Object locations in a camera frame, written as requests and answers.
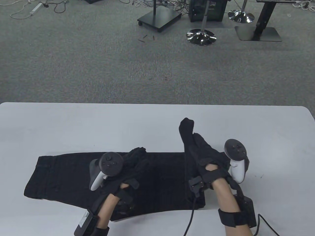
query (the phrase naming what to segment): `label sticker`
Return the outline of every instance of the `label sticker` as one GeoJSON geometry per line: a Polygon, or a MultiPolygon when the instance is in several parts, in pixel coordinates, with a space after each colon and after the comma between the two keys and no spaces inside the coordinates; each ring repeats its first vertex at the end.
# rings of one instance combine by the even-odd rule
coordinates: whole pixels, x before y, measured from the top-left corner
{"type": "Polygon", "coordinates": [[[83,226],[83,224],[84,224],[86,218],[88,217],[88,215],[89,215],[89,212],[86,211],[86,212],[84,213],[83,218],[81,219],[81,221],[80,221],[80,223],[79,223],[80,228],[82,228],[82,226],[83,226]]]}

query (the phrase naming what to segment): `black stand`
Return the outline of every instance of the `black stand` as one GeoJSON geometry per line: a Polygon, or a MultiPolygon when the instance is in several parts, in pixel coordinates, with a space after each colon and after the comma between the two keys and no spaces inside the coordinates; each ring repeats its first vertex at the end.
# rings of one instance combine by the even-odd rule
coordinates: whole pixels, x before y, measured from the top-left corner
{"type": "Polygon", "coordinates": [[[293,0],[256,0],[265,3],[258,18],[256,27],[236,26],[238,38],[243,41],[281,42],[282,39],[273,27],[267,27],[268,21],[277,3],[295,3],[293,0]]]}
{"type": "Polygon", "coordinates": [[[153,11],[138,19],[138,25],[146,24],[158,32],[175,23],[181,18],[181,13],[164,6],[156,7],[156,0],[153,1],[153,11]]]}

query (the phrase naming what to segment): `white vr controller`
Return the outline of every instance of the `white vr controller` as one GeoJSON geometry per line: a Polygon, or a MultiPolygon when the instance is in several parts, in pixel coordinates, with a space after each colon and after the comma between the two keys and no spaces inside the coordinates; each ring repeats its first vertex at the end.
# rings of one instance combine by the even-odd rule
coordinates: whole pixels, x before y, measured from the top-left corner
{"type": "Polygon", "coordinates": [[[109,176],[118,175],[123,168],[123,158],[116,152],[107,152],[90,162],[90,190],[95,191],[109,176]]]}
{"type": "Polygon", "coordinates": [[[236,140],[229,139],[225,142],[224,152],[231,159],[231,176],[239,184],[244,181],[248,170],[249,160],[244,145],[236,140]]]}

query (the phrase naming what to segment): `wrist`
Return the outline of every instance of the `wrist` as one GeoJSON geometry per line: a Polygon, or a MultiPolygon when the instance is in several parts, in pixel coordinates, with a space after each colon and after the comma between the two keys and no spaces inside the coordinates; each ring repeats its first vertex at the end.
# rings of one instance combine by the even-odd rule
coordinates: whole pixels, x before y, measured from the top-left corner
{"type": "Polygon", "coordinates": [[[108,203],[117,204],[119,202],[119,200],[120,200],[119,197],[116,197],[113,194],[109,194],[105,201],[108,202],[108,203]]]}

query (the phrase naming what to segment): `white table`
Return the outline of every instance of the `white table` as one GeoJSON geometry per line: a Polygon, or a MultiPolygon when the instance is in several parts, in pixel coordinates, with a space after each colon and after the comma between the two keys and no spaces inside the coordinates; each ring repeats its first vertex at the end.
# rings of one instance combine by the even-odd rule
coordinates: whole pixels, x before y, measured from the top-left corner
{"type": "MultiPolygon", "coordinates": [[[[0,105],[0,235],[70,236],[84,209],[29,199],[24,188],[37,158],[71,152],[182,152],[180,121],[195,121],[218,151],[229,138],[248,151],[241,187],[281,236],[313,235],[315,122],[304,107],[47,104],[0,105]]],[[[225,235],[214,193],[196,211],[188,235],[225,235]]],[[[173,211],[111,222],[111,236],[183,235],[190,211],[173,211]]],[[[265,224],[262,236],[273,235],[265,224]]]]}

